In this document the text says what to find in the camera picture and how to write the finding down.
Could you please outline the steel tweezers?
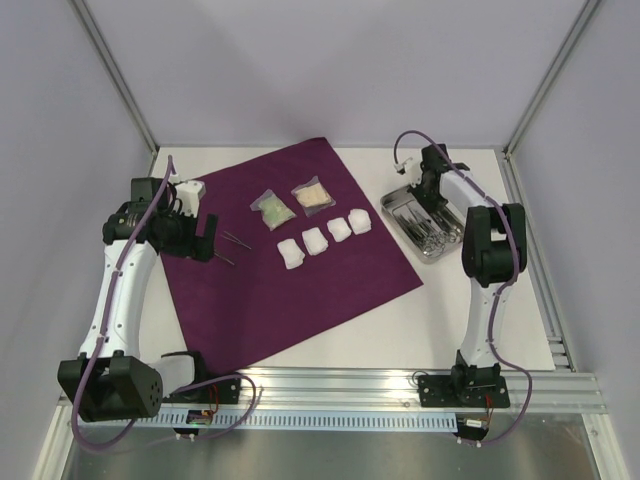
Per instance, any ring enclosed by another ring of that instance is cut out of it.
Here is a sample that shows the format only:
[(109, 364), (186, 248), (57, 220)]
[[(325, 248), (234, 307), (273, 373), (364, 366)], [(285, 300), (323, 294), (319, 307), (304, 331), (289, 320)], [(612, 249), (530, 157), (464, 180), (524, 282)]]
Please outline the steel tweezers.
[(220, 253), (217, 250), (214, 251), (214, 256), (216, 258), (226, 262), (227, 264), (229, 264), (231, 266), (236, 266), (236, 263), (233, 260), (231, 260), (230, 258), (228, 258), (227, 256), (223, 255), (222, 253)]
[(245, 242), (240, 240), (238, 237), (234, 236), (233, 234), (231, 234), (229, 232), (224, 231), (222, 233), (222, 238), (225, 239), (225, 240), (228, 240), (228, 241), (230, 241), (230, 242), (232, 242), (232, 243), (234, 243), (236, 245), (239, 245), (239, 246), (241, 246), (241, 247), (243, 247), (245, 249), (251, 250), (251, 247), (248, 244), (246, 244)]

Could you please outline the green gauze packet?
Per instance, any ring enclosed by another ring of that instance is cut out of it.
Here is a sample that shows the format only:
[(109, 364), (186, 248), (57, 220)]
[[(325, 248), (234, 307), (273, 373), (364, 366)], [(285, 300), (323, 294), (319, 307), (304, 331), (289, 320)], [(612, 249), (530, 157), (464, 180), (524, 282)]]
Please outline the green gauze packet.
[(254, 200), (250, 209), (260, 212), (263, 223), (270, 231), (274, 231), (297, 215), (271, 189), (267, 189)]

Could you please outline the white gauze pad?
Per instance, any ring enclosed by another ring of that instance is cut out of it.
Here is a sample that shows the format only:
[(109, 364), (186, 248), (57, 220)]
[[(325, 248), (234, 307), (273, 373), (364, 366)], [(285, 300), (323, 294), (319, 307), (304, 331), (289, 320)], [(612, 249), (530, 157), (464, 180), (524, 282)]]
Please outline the white gauze pad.
[(355, 235), (361, 235), (372, 229), (372, 222), (367, 210), (352, 209), (348, 215), (351, 230)]
[(327, 222), (327, 228), (336, 243), (343, 242), (352, 234), (350, 225), (343, 217), (329, 220)]
[(328, 249), (328, 240), (318, 227), (302, 232), (302, 239), (307, 252), (311, 256), (317, 256)]
[(277, 249), (287, 270), (293, 270), (303, 264), (305, 253), (298, 246), (295, 239), (289, 238), (279, 242)]

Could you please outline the purple cloth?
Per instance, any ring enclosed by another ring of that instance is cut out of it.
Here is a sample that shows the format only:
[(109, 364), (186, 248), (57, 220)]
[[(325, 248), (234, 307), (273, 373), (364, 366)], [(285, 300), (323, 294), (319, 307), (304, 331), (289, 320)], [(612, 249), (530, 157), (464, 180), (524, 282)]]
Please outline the purple cloth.
[[(335, 205), (307, 217), (291, 194), (318, 176)], [(226, 374), (266, 359), (421, 286), (378, 215), (372, 229), (331, 243), (287, 270), (283, 240), (324, 228), (371, 203), (323, 138), (310, 139), (204, 176), (200, 210), (218, 216), (216, 245), (236, 263), (164, 256), (162, 264), (182, 333), (208, 369)], [(296, 218), (270, 231), (251, 203), (271, 189)], [(222, 238), (226, 231), (251, 247)]]

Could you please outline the beige gauze packet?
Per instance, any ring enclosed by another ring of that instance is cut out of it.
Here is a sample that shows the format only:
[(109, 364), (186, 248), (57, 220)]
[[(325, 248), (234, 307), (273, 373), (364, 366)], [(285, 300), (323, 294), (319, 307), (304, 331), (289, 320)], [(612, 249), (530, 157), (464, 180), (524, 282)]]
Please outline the beige gauze packet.
[(312, 177), (305, 184), (298, 185), (291, 191), (291, 194), (307, 217), (311, 217), (335, 205), (335, 200), (323, 186), (318, 176)]

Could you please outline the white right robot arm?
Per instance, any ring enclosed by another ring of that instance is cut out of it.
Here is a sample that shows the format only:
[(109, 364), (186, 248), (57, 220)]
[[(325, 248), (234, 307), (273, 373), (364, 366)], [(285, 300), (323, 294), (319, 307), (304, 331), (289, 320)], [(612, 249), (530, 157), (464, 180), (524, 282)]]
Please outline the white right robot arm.
[(474, 179), (467, 165), (454, 163), (446, 146), (421, 150), (421, 180), (412, 193), (432, 213), (446, 206), (465, 216), (461, 261), (470, 280), (467, 329), (444, 391), (464, 405), (506, 392), (497, 338), (513, 284), (527, 266), (526, 212), (520, 203), (500, 203)]

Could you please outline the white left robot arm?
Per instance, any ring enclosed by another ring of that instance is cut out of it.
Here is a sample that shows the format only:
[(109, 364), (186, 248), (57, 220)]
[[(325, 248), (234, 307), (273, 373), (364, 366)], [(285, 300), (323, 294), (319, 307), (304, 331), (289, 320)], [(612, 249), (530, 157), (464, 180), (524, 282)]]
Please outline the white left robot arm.
[(178, 392), (197, 401), (209, 389), (202, 355), (163, 354), (140, 358), (140, 325), (147, 284), (160, 254), (207, 262), (214, 256), (217, 218), (206, 218), (197, 235), (203, 182), (145, 177), (131, 182), (131, 198), (102, 227), (104, 275), (96, 310), (78, 356), (60, 363), (58, 382), (78, 404), (86, 423), (155, 416)]

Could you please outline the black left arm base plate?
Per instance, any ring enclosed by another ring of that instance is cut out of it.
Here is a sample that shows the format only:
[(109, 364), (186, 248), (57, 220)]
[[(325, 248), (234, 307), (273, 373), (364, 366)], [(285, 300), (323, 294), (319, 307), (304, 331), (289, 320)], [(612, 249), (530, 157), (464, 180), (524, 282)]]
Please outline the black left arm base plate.
[(191, 403), (215, 405), (237, 405), (241, 392), (241, 379), (231, 378), (198, 389), (183, 392), (182, 395)]

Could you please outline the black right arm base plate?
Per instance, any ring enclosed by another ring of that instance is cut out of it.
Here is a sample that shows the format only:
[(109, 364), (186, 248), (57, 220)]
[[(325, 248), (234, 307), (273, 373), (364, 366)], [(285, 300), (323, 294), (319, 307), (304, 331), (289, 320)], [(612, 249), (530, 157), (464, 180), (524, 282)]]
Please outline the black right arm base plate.
[(502, 376), (462, 380), (452, 375), (421, 374), (416, 377), (416, 383), (419, 402), (424, 408), (506, 409), (511, 406)]

